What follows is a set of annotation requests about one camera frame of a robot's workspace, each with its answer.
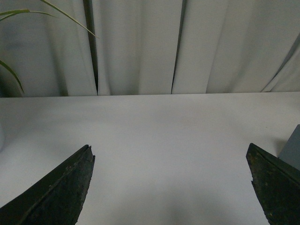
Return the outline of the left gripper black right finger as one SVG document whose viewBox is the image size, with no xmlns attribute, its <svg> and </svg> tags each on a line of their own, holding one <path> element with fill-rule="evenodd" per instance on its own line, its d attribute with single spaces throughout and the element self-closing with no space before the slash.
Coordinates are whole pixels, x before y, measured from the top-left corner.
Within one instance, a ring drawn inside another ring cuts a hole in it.
<svg viewBox="0 0 300 225">
<path fill-rule="evenodd" d="M 300 223 L 300 171 L 251 143 L 246 159 L 252 186 L 271 225 Z"/>
</svg>

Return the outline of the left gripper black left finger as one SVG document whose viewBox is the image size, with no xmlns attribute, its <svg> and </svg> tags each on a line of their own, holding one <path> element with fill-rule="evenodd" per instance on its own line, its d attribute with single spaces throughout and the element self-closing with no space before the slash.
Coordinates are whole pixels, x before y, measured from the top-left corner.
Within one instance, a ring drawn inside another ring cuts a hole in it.
<svg viewBox="0 0 300 225">
<path fill-rule="evenodd" d="M 84 145 L 0 209 L 2 225 L 74 225 L 90 187 L 95 156 Z"/>
</svg>

